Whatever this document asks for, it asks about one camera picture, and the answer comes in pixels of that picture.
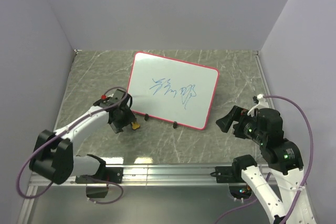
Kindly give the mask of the yellow whiteboard eraser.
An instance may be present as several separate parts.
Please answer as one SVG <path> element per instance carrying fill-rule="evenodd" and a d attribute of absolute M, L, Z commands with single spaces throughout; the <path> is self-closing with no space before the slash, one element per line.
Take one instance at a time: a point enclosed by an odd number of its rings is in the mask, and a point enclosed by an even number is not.
<path fill-rule="evenodd" d="M 132 122 L 131 126 L 133 130 L 137 130 L 140 128 L 140 124 L 138 122 Z"/>

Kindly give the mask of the white board with pink frame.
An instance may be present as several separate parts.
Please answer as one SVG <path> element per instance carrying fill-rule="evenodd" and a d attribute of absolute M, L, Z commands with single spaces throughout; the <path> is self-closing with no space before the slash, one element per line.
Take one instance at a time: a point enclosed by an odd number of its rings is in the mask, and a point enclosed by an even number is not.
<path fill-rule="evenodd" d="M 136 52 L 128 93 L 133 112 L 176 122 L 197 130 L 206 128 L 219 80 L 215 68 Z"/>

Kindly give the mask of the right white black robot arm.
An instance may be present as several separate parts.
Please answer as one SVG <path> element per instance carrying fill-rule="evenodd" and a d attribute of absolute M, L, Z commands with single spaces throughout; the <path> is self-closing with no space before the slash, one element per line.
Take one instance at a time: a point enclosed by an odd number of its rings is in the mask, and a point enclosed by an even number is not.
<path fill-rule="evenodd" d="M 233 128 L 236 138 L 252 140 L 259 146 L 280 196 L 266 182 L 250 155 L 234 159 L 232 177 L 252 189 L 270 223 L 316 222 L 305 187 L 307 169 L 297 145 L 284 137 L 283 120 L 277 110 L 259 106 L 246 110 L 235 105 L 216 124 L 222 132 Z"/>

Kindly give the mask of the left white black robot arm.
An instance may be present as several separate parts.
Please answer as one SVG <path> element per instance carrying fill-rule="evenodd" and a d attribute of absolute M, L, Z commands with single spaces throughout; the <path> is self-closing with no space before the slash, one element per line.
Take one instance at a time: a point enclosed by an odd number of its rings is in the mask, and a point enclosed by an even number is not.
<path fill-rule="evenodd" d="M 92 154 L 77 156 L 76 151 L 95 130 L 109 124 L 118 134 L 136 124 L 131 111 L 132 96 L 116 89 L 103 95 L 90 109 L 72 123 L 55 131 L 42 131 L 36 141 L 29 169 L 54 184 L 63 184 L 71 176 L 88 176 L 94 183 L 109 178 L 106 162 Z"/>

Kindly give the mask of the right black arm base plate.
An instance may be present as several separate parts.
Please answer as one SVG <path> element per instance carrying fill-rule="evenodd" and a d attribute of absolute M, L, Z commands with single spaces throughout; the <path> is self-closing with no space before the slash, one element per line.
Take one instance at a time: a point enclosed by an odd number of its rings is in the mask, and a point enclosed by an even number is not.
<path fill-rule="evenodd" d="M 244 181 L 232 166 L 216 166 L 215 171 L 210 173 L 218 184 L 243 183 Z"/>

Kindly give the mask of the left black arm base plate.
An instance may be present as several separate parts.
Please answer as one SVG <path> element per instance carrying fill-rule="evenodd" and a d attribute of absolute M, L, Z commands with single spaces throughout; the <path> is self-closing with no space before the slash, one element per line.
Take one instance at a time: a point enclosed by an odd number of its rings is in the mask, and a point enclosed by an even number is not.
<path fill-rule="evenodd" d="M 76 176 L 75 183 L 77 184 L 91 184 L 91 183 L 116 183 L 120 184 L 122 183 L 123 179 L 123 167 L 117 166 L 117 167 L 106 167 L 105 172 L 102 175 L 102 177 L 96 176 L 92 177 L 89 175 L 83 175 L 83 176 Z"/>

